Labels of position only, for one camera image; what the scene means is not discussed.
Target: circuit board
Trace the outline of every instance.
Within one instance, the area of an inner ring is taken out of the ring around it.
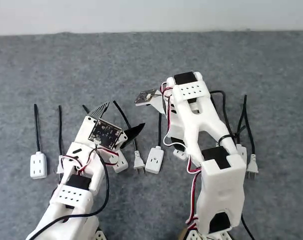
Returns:
[[[152,97],[155,96],[156,91],[157,91],[157,89],[154,88],[151,90],[146,90],[146,91],[140,92],[140,94],[138,95],[138,97],[135,100],[135,104],[139,105],[139,104],[148,103],[152,99]]]
[[[123,134],[123,130],[121,128],[102,119],[98,119],[88,140],[112,150],[121,134]]]

